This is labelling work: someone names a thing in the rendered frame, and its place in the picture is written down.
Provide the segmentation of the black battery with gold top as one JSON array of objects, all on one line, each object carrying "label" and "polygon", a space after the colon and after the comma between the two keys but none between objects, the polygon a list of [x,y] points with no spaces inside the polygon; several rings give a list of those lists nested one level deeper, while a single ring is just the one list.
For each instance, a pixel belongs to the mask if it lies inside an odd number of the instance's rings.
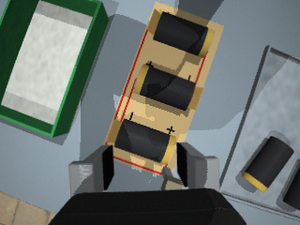
[{"label": "black battery with gold top", "polygon": [[134,93],[185,111],[192,99],[195,82],[143,65]]},{"label": "black battery with gold top", "polygon": [[167,165],[176,137],[124,118],[114,147]]},{"label": "black battery with gold top", "polygon": [[162,11],[153,40],[204,58],[214,30]]},{"label": "black battery with gold top", "polygon": [[283,201],[300,211],[300,166]]},{"label": "black battery with gold top", "polygon": [[270,136],[261,151],[242,174],[242,177],[265,193],[293,153],[293,149],[288,144]]}]

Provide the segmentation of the grey shallow tray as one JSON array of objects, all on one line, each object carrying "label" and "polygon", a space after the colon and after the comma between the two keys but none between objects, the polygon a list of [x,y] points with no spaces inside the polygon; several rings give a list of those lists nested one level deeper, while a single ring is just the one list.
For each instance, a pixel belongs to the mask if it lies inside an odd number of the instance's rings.
[{"label": "grey shallow tray", "polygon": [[[294,153],[265,193],[242,174],[270,136]],[[231,152],[219,180],[224,198],[300,220],[283,199],[300,166],[300,57],[272,45],[264,49]]]}]

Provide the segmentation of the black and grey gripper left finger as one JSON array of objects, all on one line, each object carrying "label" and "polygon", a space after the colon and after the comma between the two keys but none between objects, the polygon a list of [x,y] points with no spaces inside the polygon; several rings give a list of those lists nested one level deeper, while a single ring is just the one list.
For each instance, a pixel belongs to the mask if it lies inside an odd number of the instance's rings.
[{"label": "black and grey gripper left finger", "polygon": [[84,192],[107,190],[114,176],[113,145],[101,145],[85,160],[68,165],[70,198]]}]

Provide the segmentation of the green open box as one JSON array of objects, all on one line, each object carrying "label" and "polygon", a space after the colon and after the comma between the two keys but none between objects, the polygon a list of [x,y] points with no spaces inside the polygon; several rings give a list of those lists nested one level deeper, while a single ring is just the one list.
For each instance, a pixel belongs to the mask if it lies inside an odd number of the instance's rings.
[{"label": "green open box", "polygon": [[69,133],[109,22],[98,0],[7,0],[0,117],[52,138]]}]

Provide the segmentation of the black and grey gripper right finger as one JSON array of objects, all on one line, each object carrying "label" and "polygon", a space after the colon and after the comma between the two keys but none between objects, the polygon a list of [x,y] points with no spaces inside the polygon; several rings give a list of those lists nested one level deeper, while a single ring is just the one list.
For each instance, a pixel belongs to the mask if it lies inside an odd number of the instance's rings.
[{"label": "black and grey gripper right finger", "polygon": [[219,159],[204,156],[188,142],[176,143],[177,173],[185,188],[211,188],[219,192]]}]

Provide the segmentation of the tan battery holder board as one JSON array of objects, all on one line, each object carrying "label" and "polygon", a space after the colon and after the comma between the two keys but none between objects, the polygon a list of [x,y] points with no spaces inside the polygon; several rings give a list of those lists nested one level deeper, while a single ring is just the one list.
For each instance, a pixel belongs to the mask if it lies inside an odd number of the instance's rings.
[{"label": "tan battery holder board", "polygon": [[[213,39],[210,44],[211,48],[209,47],[210,50],[208,49],[204,58],[153,40],[162,11],[214,30]],[[108,138],[106,137],[107,141],[105,140],[104,145],[112,144],[113,159],[162,176],[164,181],[161,190],[183,188],[181,180],[173,177],[172,174],[177,161],[176,145],[174,145],[175,148],[172,151],[172,156],[168,164],[163,165],[115,148],[114,143],[118,131],[124,118],[126,118],[127,120],[175,136],[175,144],[183,143],[187,136],[193,114],[200,102],[203,86],[211,67],[223,27],[215,22],[210,22],[204,18],[157,1],[146,25],[142,41],[128,74],[107,134]],[[185,111],[134,93],[134,88],[143,64],[196,83],[193,97]]]}]

